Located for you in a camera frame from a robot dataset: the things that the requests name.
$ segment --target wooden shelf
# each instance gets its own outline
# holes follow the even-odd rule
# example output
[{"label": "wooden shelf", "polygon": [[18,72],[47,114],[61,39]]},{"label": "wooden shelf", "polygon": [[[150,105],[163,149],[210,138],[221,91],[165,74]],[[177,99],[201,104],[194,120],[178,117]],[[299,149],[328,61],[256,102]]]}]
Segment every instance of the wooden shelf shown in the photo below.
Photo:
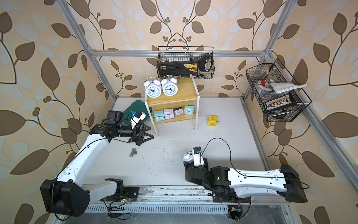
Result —
[{"label": "wooden shelf", "polygon": [[174,96],[167,96],[162,93],[157,98],[147,98],[148,107],[155,107],[163,104],[175,104],[184,101],[198,100],[198,95],[191,78],[179,78],[178,79],[178,92]]},{"label": "wooden shelf", "polygon": [[161,120],[161,121],[155,121],[153,113],[152,113],[152,117],[153,117],[153,120],[154,120],[154,124],[165,124],[165,123],[176,122],[176,121],[180,121],[180,120],[195,119],[195,118],[197,118],[197,114],[194,111],[194,115],[185,115],[184,114],[184,115],[182,115],[180,117],[176,117],[176,118],[173,118],[173,119]]}]

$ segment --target wire basket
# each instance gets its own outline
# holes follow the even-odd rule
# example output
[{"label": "wire basket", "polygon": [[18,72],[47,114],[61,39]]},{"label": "wire basket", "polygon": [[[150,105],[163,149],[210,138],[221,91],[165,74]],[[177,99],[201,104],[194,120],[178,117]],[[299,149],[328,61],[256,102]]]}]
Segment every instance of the wire basket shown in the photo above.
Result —
[{"label": "wire basket", "polygon": [[281,67],[276,66],[276,61],[274,63],[262,63],[247,69],[246,77],[266,121],[291,122],[312,102],[307,93],[303,89],[300,89],[307,97],[307,100],[303,101],[297,95],[298,89],[283,93],[261,93],[262,91],[255,86],[260,82],[268,82],[272,78],[277,79],[278,82],[287,82],[279,70]]},{"label": "wire basket", "polygon": [[163,78],[213,78],[215,65],[213,47],[159,46],[157,72]]}]

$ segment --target wallpaper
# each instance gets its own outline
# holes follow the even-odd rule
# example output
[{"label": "wallpaper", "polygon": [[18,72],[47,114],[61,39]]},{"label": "wallpaper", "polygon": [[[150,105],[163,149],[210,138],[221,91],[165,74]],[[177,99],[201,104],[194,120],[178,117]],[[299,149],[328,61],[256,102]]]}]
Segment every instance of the wallpaper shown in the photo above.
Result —
[{"label": "wallpaper", "polygon": [[[144,96],[144,81],[158,77],[156,58],[102,57],[100,60],[117,96]],[[195,79],[200,96],[242,96],[248,87],[245,70],[257,65],[254,57],[214,58],[213,79]],[[101,83],[97,86],[103,90]]]},{"label": "wallpaper", "polygon": [[40,185],[112,103],[53,3],[0,1],[1,223],[46,222]]},{"label": "wallpaper", "polygon": [[[357,10],[353,0],[299,0],[273,51],[296,83],[307,84],[311,106],[355,162]],[[267,123],[254,95],[248,104],[273,168],[289,164],[310,185],[305,190],[308,203],[294,203],[300,221],[356,223],[358,195],[305,117]]]},{"label": "wallpaper", "polygon": [[213,46],[262,50],[282,0],[68,0],[93,49]]},{"label": "wallpaper", "polygon": [[290,123],[267,123],[252,99],[249,111],[272,168],[288,164],[310,186],[305,189],[308,202],[293,203],[302,224],[357,223],[358,195],[303,114]]},{"label": "wallpaper", "polygon": [[312,107],[356,164],[357,18],[357,1],[307,1],[295,8],[274,48],[296,80],[307,84]]}]

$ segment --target yellow label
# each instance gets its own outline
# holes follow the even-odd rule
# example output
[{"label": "yellow label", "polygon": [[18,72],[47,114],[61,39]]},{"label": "yellow label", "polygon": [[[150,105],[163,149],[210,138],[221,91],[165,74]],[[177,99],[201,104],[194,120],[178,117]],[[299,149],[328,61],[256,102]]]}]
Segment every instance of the yellow label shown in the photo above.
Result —
[{"label": "yellow label", "polygon": [[190,71],[196,72],[197,71],[197,64],[184,64],[185,67],[187,67]]}]

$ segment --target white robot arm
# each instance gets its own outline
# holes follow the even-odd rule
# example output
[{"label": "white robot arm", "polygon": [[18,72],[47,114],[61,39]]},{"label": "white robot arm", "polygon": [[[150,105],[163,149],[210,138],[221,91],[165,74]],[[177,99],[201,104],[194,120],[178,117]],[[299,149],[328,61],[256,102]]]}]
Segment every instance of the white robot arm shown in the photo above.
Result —
[{"label": "white robot arm", "polygon": [[101,151],[111,140],[118,140],[115,137],[130,137],[128,143],[135,143],[138,146],[154,138],[153,135],[146,133],[151,128],[140,123],[146,117],[145,113],[137,111],[132,114],[131,125],[122,126],[123,113],[108,111],[107,118],[102,124],[93,126],[86,142],[72,161],[55,179],[42,183],[40,190],[47,212],[78,217],[93,202],[107,196],[112,196],[114,200],[123,197],[126,188],[122,180],[108,178],[97,185],[83,185],[83,181]]},{"label": "white robot arm", "polygon": [[183,157],[185,179],[213,192],[214,202],[235,202],[249,196],[281,195],[290,202],[307,202],[298,173],[289,165],[269,171],[236,170],[229,167],[208,169],[200,147]]}]

